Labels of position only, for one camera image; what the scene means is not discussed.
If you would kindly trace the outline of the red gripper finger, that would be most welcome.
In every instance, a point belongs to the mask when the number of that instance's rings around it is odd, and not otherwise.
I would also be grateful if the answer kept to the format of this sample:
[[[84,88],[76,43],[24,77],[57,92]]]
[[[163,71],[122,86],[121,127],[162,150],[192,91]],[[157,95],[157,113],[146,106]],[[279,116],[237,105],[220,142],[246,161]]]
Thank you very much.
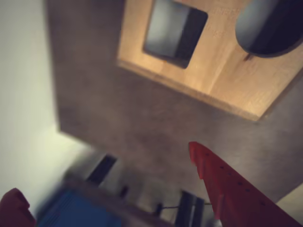
[[[35,227],[36,220],[29,207],[19,189],[13,188],[5,193],[0,200],[0,227]]]
[[[300,226],[210,149],[194,141],[188,145],[190,159],[204,181],[215,218],[222,226]]]

